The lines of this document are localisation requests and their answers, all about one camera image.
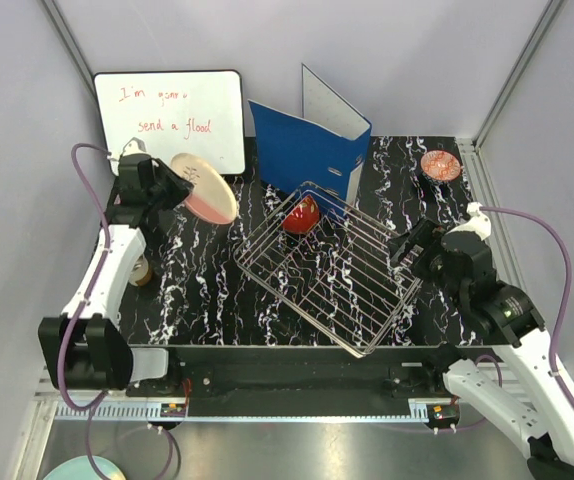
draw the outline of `handwritten text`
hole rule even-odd
[[[189,140],[193,133],[203,135],[211,133],[211,119],[207,119],[203,122],[198,122],[194,117],[190,117],[185,125],[172,123],[169,127],[171,130],[176,130],[183,134],[185,140]],[[160,118],[149,122],[139,122],[138,123],[138,133],[142,132],[152,132],[152,131],[164,131],[165,126]]]
[[[188,94],[184,92],[176,92],[176,91],[169,91],[169,92],[158,92],[158,99],[160,100],[160,106],[164,107],[170,101],[179,100],[183,98],[187,98]],[[120,91],[118,92],[118,101],[123,102],[125,100],[132,100],[137,98],[147,98],[147,94],[143,89],[137,89],[133,86],[130,87],[121,87]]]

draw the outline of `pink plate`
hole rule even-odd
[[[238,204],[223,177],[204,158],[179,153],[170,168],[194,184],[194,191],[183,203],[194,215],[209,223],[225,225],[238,216]]]

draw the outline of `small bowl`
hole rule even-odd
[[[463,167],[458,159],[444,150],[432,150],[420,159],[423,176],[435,185],[445,185],[456,180]]]

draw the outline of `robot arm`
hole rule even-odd
[[[84,307],[66,346],[64,378],[68,387],[122,390],[131,382],[158,378],[167,372],[165,349],[132,349],[127,345],[117,329],[118,309],[130,274],[145,250],[150,216],[180,204],[191,194],[193,185],[139,147],[135,141],[127,144],[117,167],[120,203],[105,212],[109,252],[105,252],[105,231],[101,230],[76,294],[60,317],[44,318],[38,329],[45,363],[56,388],[64,332],[81,304]],[[103,268],[94,278],[103,257]],[[85,290],[92,283],[94,288],[86,298]]]
[[[484,240],[489,219],[479,204],[468,208],[471,220],[449,232],[422,220],[394,239],[390,251],[401,261],[412,250],[412,271],[447,293],[463,321],[501,357],[516,375],[536,411],[490,382],[471,360],[450,345],[426,362],[436,381],[471,403],[521,450],[537,479],[574,478],[574,409],[554,375],[561,375],[574,395],[574,383],[558,361],[548,361],[550,337],[531,299],[498,280],[491,250]]]

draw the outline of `light blue plate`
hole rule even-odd
[[[96,465],[106,477],[111,480],[125,480],[125,476],[116,465],[105,458],[94,456]],[[86,456],[76,457],[66,461],[52,470],[45,480],[98,480],[98,475],[94,472]]]

